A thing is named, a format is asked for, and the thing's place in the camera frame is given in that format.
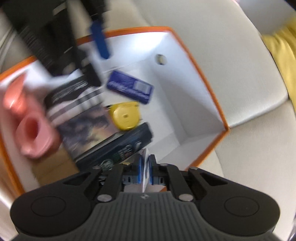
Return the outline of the white toothpaste tube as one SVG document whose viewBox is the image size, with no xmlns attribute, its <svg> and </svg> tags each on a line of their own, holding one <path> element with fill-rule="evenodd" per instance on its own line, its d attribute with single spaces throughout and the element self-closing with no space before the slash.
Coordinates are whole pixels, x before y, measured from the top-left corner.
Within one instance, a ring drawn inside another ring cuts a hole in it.
<svg viewBox="0 0 296 241">
<path fill-rule="evenodd" d="M 140 192 L 144 193 L 147 185 L 150 183 L 150 152 L 147 148 L 138 152 L 137 158 L 137 184 L 140 186 Z"/>
</svg>

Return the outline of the brown cardboard cube box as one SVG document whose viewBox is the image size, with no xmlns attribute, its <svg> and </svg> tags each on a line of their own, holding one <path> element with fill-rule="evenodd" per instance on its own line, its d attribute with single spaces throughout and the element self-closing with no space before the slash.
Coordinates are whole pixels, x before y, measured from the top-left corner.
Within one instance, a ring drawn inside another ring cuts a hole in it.
<svg viewBox="0 0 296 241">
<path fill-rule="evenodd" d="M 63 147 L 51 156 L 38 159 L 32 164 L 32 173 L 41 186 L 54 183 L 78 172 L 78 168 Z"/>
</svg>

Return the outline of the brown illustrated book box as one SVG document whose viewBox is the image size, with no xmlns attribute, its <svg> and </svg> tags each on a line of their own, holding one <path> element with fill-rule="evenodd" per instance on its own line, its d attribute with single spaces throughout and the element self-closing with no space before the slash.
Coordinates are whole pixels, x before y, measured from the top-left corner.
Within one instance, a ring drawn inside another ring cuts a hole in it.
<svg viewBox="0 0 296 241">
<path fill-rule="evenodd" d="M 96 105 L 57 126 L 63 145 L 73 160 L 98 147 L 119 132 L 108 110 Z"/>
</svg>

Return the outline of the yellow tape measure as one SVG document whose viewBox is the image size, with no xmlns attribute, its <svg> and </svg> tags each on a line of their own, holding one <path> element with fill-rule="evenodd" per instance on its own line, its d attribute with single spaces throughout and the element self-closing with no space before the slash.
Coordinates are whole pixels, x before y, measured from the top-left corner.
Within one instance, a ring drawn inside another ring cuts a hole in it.
<svg viewBox="0 0 296 241">
<path fill-rule="evenodd" d="M 137 101 L 121 102 L 107 107 L 114 125 L 120 131 L 129 131 L 140 122 L 139 103 Z"/>
</svg>

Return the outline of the black zip case with stripes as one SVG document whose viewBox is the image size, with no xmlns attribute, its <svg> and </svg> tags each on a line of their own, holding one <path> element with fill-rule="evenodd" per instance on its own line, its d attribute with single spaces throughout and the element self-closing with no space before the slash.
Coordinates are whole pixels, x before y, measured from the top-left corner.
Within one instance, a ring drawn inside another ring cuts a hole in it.
<svg viewBox="0 0 296 241">
<path fill-rule="evenodd" d="M 84 77 L 76 78 L 52 90 L 44 99 L 46 115 L 53 126 L 59 126 L 84 111 L 102 104 L 99 87 Z"/>
</svg>

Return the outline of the dark blue small box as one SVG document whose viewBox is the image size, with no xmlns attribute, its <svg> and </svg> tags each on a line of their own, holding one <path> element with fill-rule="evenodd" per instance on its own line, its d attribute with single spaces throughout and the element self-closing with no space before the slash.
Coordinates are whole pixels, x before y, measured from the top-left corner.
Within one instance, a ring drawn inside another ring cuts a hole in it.
<svg viewBox="0 0 296 241">
<path fill-rule="evenodd" d="M 117 70 L 110 74 L 106 87 L 142 104 L 149 103 L 154 90 L 153 85 Z"/>
</svg>

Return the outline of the pink tape dispenser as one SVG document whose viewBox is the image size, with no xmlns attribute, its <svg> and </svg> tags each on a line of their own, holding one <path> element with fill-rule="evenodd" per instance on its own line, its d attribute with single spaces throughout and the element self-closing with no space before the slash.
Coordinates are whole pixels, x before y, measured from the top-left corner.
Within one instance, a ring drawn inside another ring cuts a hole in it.
<svg viewBox="0 0 296 241">
<path fill-rule="evenodd" d="M 56 152 L 61 138 L 46 117 L 43 106 L 25 89 L 26 74 L 16 77 L 4 93 L 3 107 L 17 120 L 16 144 L 20 153 L 39 159 Z"/>
</svg>

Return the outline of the orange white storage box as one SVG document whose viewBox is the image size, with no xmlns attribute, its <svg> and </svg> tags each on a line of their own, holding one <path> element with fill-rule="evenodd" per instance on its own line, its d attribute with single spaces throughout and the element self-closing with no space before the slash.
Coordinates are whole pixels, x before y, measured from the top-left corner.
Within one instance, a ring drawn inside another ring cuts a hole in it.
<svg viewBox="0 0 296 241">
<path fill-rule="evenodd" d="M 90 36 L 77 39 L 96 71 L 106 82 L 112 70 L 119 70 L 154 86 L 150 102 L 140 106 L 142 120 L 154 137 L 148 149 L 158 163 L 170 163 L 181 170 L 199 166 L 229 132 L 222 108 L 209 82 L 180 37 L 169 27 L 138 27 L 106 32 L 112 56 L 99 57 Z M 6 86 L 27 73 L 26 86 L 39 98 L 78 77 L 51 80 L 34 56 L 27 57 L 1 73 L 1 97 Z M 38 188 L 32 162 L 20 154 L 14 141 L 14 123 L 1 103 L 1 161 L 17 197 Z"/>
</svg>

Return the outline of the yellow pillow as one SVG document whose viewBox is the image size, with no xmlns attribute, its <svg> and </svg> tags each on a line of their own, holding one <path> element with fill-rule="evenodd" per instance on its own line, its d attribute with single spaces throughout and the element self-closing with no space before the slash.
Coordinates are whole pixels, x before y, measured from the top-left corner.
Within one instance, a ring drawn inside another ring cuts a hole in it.
<svg viewBox="0 0 296 241">
<path fill-rule="evenodd" d="M 295 106 L 295 16 L 273 34 L 262 35 L 261 39 L 272 55 L 287 88 L 289 99 Z"/>
</svg>

